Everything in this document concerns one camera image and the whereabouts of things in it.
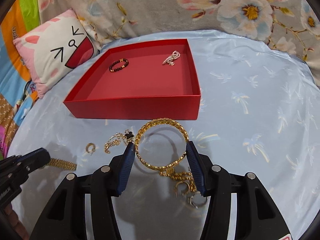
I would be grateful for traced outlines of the person's left hand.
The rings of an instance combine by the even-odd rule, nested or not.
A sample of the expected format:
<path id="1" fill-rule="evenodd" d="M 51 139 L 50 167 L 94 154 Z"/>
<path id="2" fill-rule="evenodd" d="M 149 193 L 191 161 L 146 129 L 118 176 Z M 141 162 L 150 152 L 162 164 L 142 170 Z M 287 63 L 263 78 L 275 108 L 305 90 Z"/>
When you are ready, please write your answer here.
<path id="1" fill-rule="evenodd" d="M 17 213 L 12 209 L 12 204 L 9 204 L 5 209 L 5 216 L 12 228 L 18 233 L 18 235 L 23 240 L 29 240 L 29 234 L 24 227 L 24 225 L 20 222 Z"/>

